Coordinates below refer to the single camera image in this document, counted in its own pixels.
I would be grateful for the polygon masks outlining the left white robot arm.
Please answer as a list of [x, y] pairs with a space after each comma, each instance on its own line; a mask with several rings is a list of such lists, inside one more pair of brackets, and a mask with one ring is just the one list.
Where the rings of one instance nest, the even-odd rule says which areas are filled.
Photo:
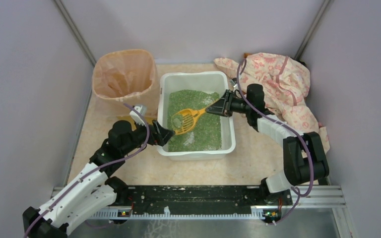
[[69, 184], [39, 208], [27, 208], [22, 215], [24, 237], [66, 238], [104, 207], [127, 202], [128, 185], [114, 172], [146, 146], [162, 147], [175, 135], [156, 120], [135, 126], [126, 120], [114, 123], [108, 138]]

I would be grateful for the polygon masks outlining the yellow plastic litter scoop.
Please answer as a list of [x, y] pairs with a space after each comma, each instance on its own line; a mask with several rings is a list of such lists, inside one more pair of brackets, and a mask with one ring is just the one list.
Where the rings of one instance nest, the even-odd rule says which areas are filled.
[[185, 133], [192, 131], [195, 128], [199, 118], [203, 114], [206, 113], [205, 109], [206, 109], [206, 107], [202, 108], [200, 110], [183, 109], [183, 110], [177, 112], [176, 114], [174, 114], [171, 117], [171, 120], [174, 117], [182, 117], [183, 118], [183, 127], [179, 128], [179, 129], [173, 129], [175, 134], [181, 135], [181, 134], [185, 134]]

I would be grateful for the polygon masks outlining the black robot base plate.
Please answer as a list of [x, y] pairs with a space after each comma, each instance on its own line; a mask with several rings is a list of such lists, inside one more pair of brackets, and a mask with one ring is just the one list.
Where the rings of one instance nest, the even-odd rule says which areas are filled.
[[252, 206], [277, 209], [292, 205], [289, 190], [267, 195], [258, 185], [136, 185], [116, 199], [115, 206], [129, 207], [134, 215], [249, 214]]

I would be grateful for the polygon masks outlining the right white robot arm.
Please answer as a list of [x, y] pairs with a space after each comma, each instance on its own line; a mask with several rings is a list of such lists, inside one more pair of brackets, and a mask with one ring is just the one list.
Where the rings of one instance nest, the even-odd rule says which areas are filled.
[[249, 126], [273, 139], [283, 149], [283, 170], [261, 181], [260, 196], [265, 201], [297, 185], [329, 175], [320, 135], [297, 131], [269, 111], [262, 85], [250, 84], [245, 97], [240, 97], [238, 91], [226, 90], [205, 111], [222, 117], [231, 117], [233, 113], [244, 114]]

